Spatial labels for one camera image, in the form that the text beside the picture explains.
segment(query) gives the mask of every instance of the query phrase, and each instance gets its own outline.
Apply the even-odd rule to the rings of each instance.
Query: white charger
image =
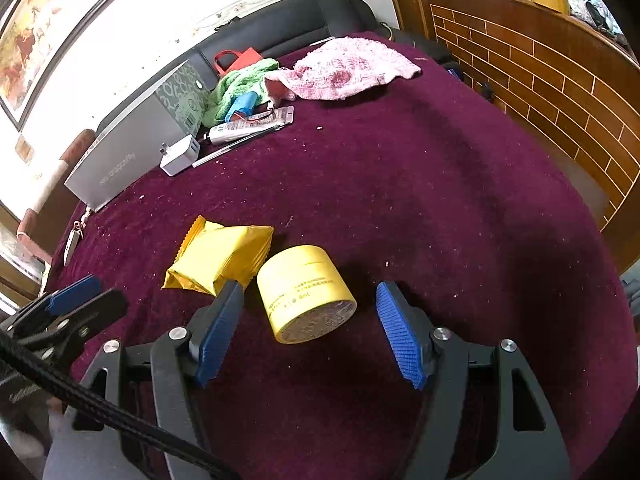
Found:
[[[187,135],[171,146],[163,143],[160,152],[160,167],[167,175],[174,176],[190,168],[198,159],[200,145],[193,136]]]

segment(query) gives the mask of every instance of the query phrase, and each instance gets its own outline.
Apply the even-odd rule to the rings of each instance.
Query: black leather sofa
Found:
[[[445,69],[453,69],[462,74],[446,47],[422,36],[379,23],[371,8],[362,0],[282,0],[244,18],[232,20],[174,59],[106,116],[100,122],[97,133],[100,134],[149,85],[186,60],[191,62],[200,73],[206,88],[211,90],[219,81],[212,60],[222,50],[243,51],[253,47],[263,57],[277,58],[331,36],[365,31],[373,31],[383,38],[415,46]],[[234,59],[233,56],[224,56],[220,65],[228,68]]]

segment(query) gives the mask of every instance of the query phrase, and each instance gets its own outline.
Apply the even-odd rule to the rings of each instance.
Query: metal screw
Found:
[[[107,341],[102,346],[102,349],[104,350],[105,354],[111,354],[111,353],[115,352],[118,348],[120,348],[120,343],[119,343],[119,341],[116,341],[115,339],[112,339],[111,341]]]
[[[169,330],[169,339],[173,339],[174,341],[183,339],[186,335],[187,329],[183,326],[177,326]]]
[[[507,352],[515,352],[518,349],[518,345],[511,339],[503,339],[500,341],[500,346]]]
[[[440,341],[447,341],[451,339],[451,330],[444,328],[443,326],[439,326],[433,331],[433,336]]]

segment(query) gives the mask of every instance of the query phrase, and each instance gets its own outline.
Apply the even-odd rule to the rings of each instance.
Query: framed painting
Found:
[[[0,105],[16,129],[60,59],[113,0],[14,0],[0,27]]]

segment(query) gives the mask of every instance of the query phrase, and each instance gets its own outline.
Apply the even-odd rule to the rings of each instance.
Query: white wall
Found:
[[[244,0],[233,8],[239,1],[115,0],[71,47],[40,94],[22,132],[35,150],[23,173],[36,178],[82,129],[96,128],[146,79],[211,34],[221,10],[230,18],[275,0]],[[379,20],[398,26],[391,0],[365,1]],[[4,114],[0,128],[4,143],[15,145],[18,134]],[[27,207],[24,184],[4,168],[0,181],[0,198],[21,216]]]

